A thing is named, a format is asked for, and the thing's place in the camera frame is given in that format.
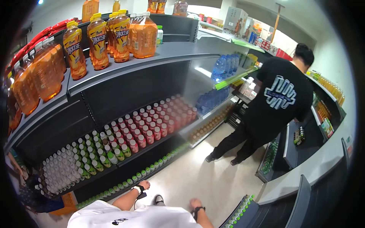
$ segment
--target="graphic print on shirt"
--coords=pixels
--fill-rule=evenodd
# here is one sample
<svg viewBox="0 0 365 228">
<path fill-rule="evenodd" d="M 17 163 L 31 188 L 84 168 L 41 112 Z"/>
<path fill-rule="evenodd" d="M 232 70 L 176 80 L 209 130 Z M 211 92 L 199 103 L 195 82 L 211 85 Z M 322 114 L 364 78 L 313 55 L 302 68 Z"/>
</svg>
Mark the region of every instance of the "graphic print on shirt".
<svg viewBox="0 0 365 228">
<path fill-rule="evenodd" d="M 295 103 L 296 92 L 294 85 L 288 79 L 277 75 L 271 88 L 265 88 L 264 95 L 270 107 L 286 109 L 290 104 Z"/>
</svg>

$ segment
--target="yellow bottle cap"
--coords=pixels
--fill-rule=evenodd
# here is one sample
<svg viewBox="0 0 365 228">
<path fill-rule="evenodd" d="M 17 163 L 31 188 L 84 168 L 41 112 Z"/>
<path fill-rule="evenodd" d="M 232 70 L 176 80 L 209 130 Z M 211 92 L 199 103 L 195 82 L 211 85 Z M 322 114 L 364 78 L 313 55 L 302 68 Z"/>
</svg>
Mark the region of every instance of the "yellow bottle cap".
<svg viewBox="0 0 365 228">
<path fill-rule="evenodd" d="M 101 13 L 94 13 L 92 16 L 94 18 L 101 18 Z"/>
</svg>

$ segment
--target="white box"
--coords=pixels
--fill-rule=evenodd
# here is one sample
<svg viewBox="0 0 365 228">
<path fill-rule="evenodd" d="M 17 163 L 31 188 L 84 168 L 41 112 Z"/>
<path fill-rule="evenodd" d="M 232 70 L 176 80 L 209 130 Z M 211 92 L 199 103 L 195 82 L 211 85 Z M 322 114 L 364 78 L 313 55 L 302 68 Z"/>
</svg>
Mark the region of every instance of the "white box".
<svg viewBox="0 0 365 228">
<path fill-rule="evenodd" d="M 223 25 L 223 33 L 230 34 L 237 38 L 242 38 L 246 25 L 248 13 L 243 9 L 229 7 L 226 20 Z"/>
</svg>

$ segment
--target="black wrist strap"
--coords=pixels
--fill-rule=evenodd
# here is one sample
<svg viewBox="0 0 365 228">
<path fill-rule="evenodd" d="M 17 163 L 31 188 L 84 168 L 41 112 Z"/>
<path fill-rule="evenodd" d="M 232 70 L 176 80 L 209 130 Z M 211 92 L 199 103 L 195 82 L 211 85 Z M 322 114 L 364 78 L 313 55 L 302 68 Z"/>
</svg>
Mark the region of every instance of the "black wrist strap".
<svg viewBox="0 0 365 228">
<path fill-rule="evenodd" d="M 194 212 L 194 219 L 195 219 L 195 221 L 197 221 L 198 220 L 198 211 L 200 210 L 200 209 L 204 209 L 204 211 L 205 211 L 205 207 L 202 207 L 202 206 L 198 206 L 198 207 L 196 207 L 193 211 L 192 211 L 192 213 Z"/>
</svg>

